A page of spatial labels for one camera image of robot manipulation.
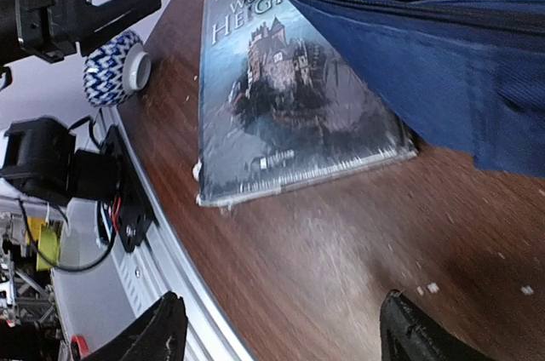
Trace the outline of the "navy blue student backpack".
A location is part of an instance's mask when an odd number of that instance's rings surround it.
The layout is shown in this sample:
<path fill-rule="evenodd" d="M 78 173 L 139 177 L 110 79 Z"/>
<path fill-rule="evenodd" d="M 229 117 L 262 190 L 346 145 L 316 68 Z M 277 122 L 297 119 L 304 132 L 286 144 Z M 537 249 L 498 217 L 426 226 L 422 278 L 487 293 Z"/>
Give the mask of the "navy blue student backpack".
<path fill-rule="evenodd" d="M 427 143 L 544 174 L 544 0 L 290 0 Z"/>

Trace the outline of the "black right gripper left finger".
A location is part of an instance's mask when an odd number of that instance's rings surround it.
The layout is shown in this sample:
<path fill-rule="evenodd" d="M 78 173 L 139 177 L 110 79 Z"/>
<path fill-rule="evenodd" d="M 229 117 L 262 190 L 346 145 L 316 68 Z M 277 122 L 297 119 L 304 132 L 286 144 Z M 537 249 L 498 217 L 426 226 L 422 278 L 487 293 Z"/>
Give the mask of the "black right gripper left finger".
<path fill-rule="evenodd" d="M 170 291 L 114 339 L 83 360 L 180 361 L 184 359 L 187 327 L 185 303 Z"/>

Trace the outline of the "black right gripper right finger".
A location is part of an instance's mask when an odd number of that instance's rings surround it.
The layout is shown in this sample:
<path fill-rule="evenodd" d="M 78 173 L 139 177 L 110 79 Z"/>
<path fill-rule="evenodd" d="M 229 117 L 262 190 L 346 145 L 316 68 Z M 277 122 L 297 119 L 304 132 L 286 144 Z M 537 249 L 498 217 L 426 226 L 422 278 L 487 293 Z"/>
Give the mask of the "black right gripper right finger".
<path fill-rule="evenodd" d="M 451 335 L 396 289 L 388 292 L 381 304 L 379 321 L 382 361 L 488 359 Z"/>

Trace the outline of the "black notebook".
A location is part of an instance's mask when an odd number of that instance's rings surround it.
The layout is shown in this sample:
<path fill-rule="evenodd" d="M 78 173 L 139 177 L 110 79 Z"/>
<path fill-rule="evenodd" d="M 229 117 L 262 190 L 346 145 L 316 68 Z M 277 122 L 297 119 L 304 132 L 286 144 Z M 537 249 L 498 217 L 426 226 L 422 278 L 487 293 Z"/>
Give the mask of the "black notebook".
<path fill-rule="evenodd" d="M 402 162 L 410 131 L 289 0 L 204 0 L 198 204 Z"/>

